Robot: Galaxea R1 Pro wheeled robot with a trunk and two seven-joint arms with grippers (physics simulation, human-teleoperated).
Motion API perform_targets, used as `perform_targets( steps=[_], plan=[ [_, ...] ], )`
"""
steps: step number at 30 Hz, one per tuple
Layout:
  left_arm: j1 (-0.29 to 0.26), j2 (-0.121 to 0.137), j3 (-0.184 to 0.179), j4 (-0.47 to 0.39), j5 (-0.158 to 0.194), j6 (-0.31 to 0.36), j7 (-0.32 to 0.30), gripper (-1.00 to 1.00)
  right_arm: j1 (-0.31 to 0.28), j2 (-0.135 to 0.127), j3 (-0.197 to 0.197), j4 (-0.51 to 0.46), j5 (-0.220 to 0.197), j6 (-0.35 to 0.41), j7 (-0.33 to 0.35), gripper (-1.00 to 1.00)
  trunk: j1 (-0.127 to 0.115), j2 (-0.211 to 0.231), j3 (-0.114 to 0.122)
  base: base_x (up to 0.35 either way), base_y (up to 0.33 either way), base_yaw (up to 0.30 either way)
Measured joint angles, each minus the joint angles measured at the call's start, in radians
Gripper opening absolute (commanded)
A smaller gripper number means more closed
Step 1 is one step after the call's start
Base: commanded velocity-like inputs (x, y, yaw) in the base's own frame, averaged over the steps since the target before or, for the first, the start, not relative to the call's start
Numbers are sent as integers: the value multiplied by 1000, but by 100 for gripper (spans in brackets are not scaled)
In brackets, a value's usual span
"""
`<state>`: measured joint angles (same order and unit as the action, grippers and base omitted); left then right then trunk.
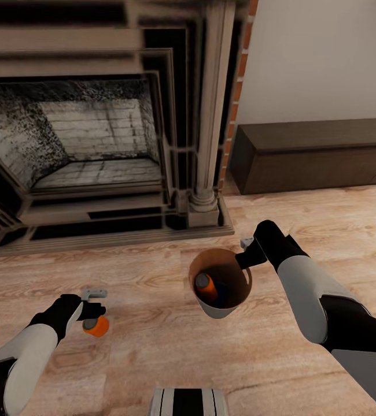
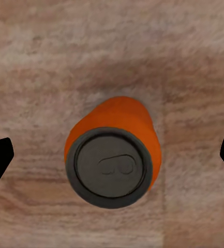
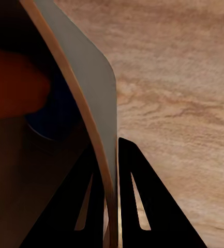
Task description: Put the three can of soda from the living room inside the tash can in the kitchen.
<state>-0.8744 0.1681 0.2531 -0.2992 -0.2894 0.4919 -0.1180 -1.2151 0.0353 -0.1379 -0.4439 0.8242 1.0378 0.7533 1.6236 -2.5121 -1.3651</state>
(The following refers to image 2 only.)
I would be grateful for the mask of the can of soda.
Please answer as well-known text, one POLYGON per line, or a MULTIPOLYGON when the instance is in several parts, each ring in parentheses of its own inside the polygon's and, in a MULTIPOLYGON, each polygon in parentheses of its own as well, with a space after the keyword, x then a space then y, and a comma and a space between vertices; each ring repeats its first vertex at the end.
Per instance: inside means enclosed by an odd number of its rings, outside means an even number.
POLYGON ((121 96, 104 101, 71 130, 64 161, 83 200, 118 209, 136 203, 154 185, 162 154, 147 109, 121 96))

